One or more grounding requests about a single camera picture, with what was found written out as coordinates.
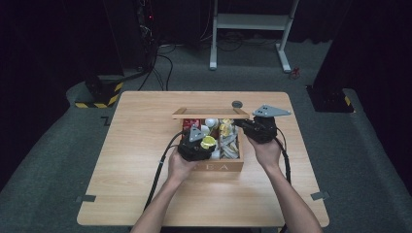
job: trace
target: person's left hand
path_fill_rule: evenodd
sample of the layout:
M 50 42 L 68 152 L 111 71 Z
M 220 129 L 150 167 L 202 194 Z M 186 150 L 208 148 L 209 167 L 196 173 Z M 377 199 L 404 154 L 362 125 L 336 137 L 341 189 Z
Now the person's left hand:
M 184 160 L 178 150 L 175 148 L 169 157 L 169 180 L 182 183 L 188 178 L 190 171 L 197 165 L 199 161 Z

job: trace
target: yellow object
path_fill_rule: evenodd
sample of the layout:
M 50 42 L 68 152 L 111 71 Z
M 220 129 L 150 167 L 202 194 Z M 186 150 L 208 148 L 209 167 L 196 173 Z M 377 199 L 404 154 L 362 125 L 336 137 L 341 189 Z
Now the yellow object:
M 211 137 L 211 136 L 206 136 L 203 138 L 202 142 L 200 143 L 200 146 L 204 149 L 208 149 L 216 144 L 216 140 Z

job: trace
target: person's right hand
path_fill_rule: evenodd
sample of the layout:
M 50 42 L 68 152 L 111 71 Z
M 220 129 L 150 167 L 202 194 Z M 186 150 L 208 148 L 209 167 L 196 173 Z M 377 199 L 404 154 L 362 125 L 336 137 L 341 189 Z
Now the person's right hand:
M 248 137 L 249 142 L 255 149 L 257 162 L 264 170 L 275 168 L 279 169 L 279 157 L 281 148 L 275 140 L 269 143 L 258 144 L 255 140 Z

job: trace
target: forearm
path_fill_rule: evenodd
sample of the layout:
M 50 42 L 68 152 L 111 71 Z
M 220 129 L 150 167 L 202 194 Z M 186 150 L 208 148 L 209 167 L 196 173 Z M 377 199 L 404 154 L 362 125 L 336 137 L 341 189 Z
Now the forearm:
M 272 183 L 285 222 L 291 232 L 323 232 L 321 225 L 279 168 L 265 169 Z
M 160 231 L 167 208 L 176 193 L 180 182 L 167 180 L 149 207 L 133 226 L 132 233 L 157 233 Z

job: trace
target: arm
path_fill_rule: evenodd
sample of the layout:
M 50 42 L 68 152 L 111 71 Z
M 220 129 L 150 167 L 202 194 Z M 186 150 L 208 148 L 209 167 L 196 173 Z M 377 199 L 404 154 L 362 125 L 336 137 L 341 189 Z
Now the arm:
M 160 231 L 170 201 L 196 164 L 197 162 L 185 161 L 177 150 L 172 152 L 169 157 L 169 172 L 166 182 L 139 217 L 131 229 L 131 233 L 156 233 Z
M 281 154 L 279 145 L 274 140 L 270 143 L 258 144 L 248 139 L 255 149 L 258 163 L 272 183 L 289 230 L 291 232 L 323 232 L 313 212 L 282 174 L 279 167 Z

